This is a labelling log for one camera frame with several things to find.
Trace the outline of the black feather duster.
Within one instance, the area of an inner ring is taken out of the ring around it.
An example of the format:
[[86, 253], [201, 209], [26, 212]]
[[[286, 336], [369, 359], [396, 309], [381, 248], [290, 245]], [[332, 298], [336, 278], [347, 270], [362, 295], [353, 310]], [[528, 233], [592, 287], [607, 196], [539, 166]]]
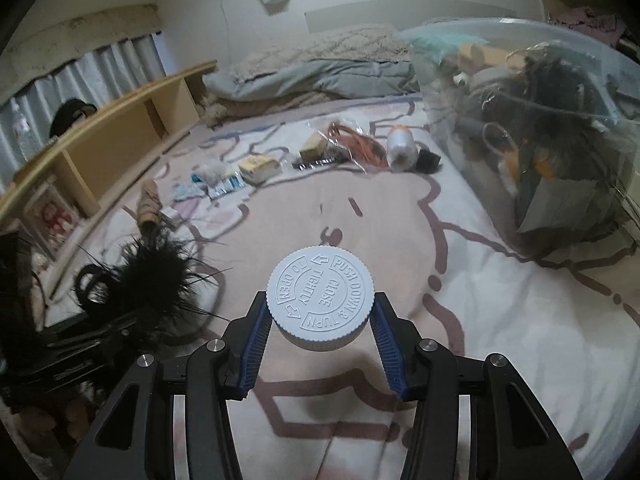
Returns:
[[113, 322], [132, 318], [146, 332], [164, 332], [182, 320], [208, 320], [213, 312], [198, 304], [198, 289], [212, 286], [218, 273], [190, 240], [163, 226], [145, 228], [122, 246], [122, 260], [93, 260], [76, 274], [74, 292], [88, 315]]

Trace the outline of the white child-proof bottle cap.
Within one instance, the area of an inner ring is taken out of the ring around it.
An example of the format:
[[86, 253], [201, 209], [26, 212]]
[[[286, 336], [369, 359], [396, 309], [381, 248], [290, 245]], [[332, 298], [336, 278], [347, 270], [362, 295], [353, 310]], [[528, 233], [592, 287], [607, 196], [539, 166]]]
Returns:
[[367, 267], [351, 252], [309, 246], [273, 269], [266, 304], [273, 322], [293, 344], [332, 351], [362, 332], [373, 308], [374, 284]]

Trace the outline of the yellow tissue pack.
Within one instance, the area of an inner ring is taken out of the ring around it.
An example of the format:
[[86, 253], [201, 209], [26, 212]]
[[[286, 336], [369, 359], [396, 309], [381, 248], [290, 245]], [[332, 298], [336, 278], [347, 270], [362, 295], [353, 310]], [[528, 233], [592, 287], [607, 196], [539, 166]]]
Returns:
[[242, 178], [250, 185], [261, 185], [280, 174], [280, 162], [269, 155], [252, 155], [238, 163]]

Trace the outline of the small white carton box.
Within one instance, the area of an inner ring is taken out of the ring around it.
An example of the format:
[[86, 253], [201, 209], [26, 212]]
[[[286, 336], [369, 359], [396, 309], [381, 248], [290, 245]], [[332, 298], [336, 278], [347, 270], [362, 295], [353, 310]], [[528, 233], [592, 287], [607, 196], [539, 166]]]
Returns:
[[163, 225], [167, 226], [168, 229], [175, 230], [182, 225], [183, 218], [174, 208], [163, 207], [160, 210], [160, 221], [163, 222]]

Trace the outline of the pale blue torn packet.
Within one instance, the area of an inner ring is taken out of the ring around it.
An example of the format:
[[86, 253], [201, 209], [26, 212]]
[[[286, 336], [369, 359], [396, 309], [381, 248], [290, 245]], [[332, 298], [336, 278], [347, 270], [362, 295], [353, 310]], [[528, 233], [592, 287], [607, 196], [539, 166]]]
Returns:
[[172, 199], [175, 203], [193, 200], [194, 198], [202, 198], [207, 196], [206, 188], [202, 188], [194, 182], [177, 184], [172, 190]]

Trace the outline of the wooden shelf headboard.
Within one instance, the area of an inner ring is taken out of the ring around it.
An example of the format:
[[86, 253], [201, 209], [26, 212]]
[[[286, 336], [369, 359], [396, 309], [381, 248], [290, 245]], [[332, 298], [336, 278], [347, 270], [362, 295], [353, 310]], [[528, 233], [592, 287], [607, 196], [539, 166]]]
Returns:
[[201, 121], [196, 104], [204, 96], [202, 76], [215, 61], [157, 79], [101, 108], [44, 150], [1, 196], [1, 224], [26, 222], [35, 188], [55, 177], [58, 189], [85, 220], [54, 258], [49, 284], [56, 286], [79, 245], [122, 194], [160, 156]]

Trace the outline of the blue white wipes packet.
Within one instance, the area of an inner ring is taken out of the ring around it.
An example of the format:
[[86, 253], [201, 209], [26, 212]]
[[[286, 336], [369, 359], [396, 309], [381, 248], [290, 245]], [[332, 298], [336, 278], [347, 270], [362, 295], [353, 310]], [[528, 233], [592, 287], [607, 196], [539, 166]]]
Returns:
[[216, 200], [218, 197], [242, 190], [244, 186], [245, 182], [239, 174], [228, 174], [213, 186], [209, 186], [207, 194], [211, 200]]

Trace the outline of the clear plastic storage bin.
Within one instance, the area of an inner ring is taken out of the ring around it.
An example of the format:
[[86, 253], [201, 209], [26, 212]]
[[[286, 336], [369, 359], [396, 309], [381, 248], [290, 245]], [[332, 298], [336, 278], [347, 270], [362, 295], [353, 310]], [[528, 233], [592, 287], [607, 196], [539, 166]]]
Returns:
[[502, 239], [526, 256], [639, 234], [639, 66], [579, 32], [515, 18], [439, 63], [409, 52], [427, 127]]

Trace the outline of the small wooden block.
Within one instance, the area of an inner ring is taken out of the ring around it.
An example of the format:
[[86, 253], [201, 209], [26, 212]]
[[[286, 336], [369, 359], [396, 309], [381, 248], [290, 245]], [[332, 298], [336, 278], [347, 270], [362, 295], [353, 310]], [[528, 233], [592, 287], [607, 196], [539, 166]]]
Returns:
[[328, 146], [328, 139], [319, 131], [311, 133], [302, 147], [299, 149], [299, 156], [303, 162], [311, 162], [319, 159]]

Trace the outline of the grey window curtain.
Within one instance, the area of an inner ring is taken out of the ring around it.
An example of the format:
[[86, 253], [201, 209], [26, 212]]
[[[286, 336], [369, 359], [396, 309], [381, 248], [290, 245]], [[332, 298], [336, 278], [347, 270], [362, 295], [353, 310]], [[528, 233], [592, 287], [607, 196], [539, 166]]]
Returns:
[[32, 136], [28, 146], [49, 142], [51, 122], [58, 109], [76, 98], [98, 107], [163, 78], [154, 37], [143, 36], [110, 44], [37, 78], [1, 104], [1, 186], [5, 188], [26, 164], [22, 144], [13, 130], [12, 107], [25, 115]]

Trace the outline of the light blue paper box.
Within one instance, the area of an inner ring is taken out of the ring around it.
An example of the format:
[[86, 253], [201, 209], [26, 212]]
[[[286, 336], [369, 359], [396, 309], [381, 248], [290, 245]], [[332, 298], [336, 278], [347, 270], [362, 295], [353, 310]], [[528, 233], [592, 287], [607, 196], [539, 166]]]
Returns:
[[437, 63], [446, 56], [456, 53], [462, 44], [479, 44], [480, 46], [488, 44], [486, 39], [474, 35], [434, 32], [426, 26], [404, 30], [398, 36], [410, 44], [413, 54], [424, 56]]

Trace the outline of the grey beige quilt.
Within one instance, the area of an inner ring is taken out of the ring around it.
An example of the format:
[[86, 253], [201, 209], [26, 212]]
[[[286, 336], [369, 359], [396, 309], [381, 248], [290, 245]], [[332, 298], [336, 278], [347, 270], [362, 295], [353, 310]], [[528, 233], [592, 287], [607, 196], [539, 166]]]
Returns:
[[419, 91], [409, 46], [387, 25], [365, 24], [292, 37], [202, 77], [214, 122], [336, 99]]

